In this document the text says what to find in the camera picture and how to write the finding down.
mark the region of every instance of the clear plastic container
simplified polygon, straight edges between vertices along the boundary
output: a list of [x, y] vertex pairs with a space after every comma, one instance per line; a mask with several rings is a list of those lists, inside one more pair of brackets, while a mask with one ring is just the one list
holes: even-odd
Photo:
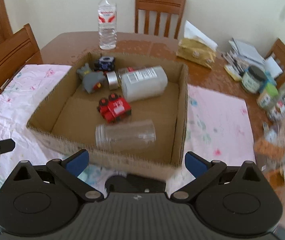
[[117, 42], [117, 4], [101, 0], [98, 5], [98, 32], [101, 49], [114, 49]]
[[121, 87], [127, 102], [160, 96], [167, 84], [168, 78], [161, 66], [128, 72], [121, 78]]
[[102, 150], [144, 150], [152, 147], [155, 141], [156, 131], [152, 120], [96, 127], [96, 145]]

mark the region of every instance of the clutter of items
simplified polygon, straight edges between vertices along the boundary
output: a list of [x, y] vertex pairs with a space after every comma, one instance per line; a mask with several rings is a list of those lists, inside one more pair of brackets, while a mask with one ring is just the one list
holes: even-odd
[[[221, 56], [228, 62], [226, 72], [240, 82], [247, 92], [256, 95], [257, 104], [274, 124], [264, 123], [264, 136], [254, 144], [255, 154], [263, 156], [263, 171], [274, 188], [285, 185], [285, 83], [277, 89], [277, 78], [285, 71], [272, 54], [264, 59], [256, 48], [238, 39], [229, 41], [230, 51]], [[212, 68], [217, 44], [191, 23], [186, 22], [184, 38], [177, 56]]]

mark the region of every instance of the cardboard box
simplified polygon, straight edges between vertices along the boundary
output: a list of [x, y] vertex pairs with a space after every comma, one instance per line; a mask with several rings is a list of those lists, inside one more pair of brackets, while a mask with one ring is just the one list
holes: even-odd
[[[97, 112], [98, 101], [111, 93], [108, 85], [93, 94], [82, 90], [76, 70], [91, 66], [101, 56], [114, 56], [116, 69], [135, 66], [163, 67], [168, 86], [163, 95], [130, 103], [131, 121], [152, 119], [156, 145], [143, 152], [106, 152], [96, 148], [95, 127], [106, 123]], [[65, 155], [85, 148], [90, 163], [119, 171], [167, 179], [181, 166], [186, 135], [188, 67], [182, 63], [143, 55], [89, 53], [72, 66], [53, 91], [40, 103], [27, 123], [46, 146]], [[113, 91], [122, 95], [121, 89]]]

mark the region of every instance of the toy figure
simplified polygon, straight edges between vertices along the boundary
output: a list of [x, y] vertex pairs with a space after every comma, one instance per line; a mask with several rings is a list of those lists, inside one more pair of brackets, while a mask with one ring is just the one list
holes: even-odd
[[77, 69], [77, 74], [82, 80], [83, 88], [90, 94], [101, 88], [101, 83], [106, 79], [103, 72], [93, 72], [88, 63]]

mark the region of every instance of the tissue box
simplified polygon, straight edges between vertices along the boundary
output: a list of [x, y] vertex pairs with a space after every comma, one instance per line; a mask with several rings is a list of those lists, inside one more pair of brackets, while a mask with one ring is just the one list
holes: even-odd
[[193, 40], [183, 38], [179, 42], [177, 56], [212, 69], [216, 52], [203, 44], [200, 40], [201, 39]]

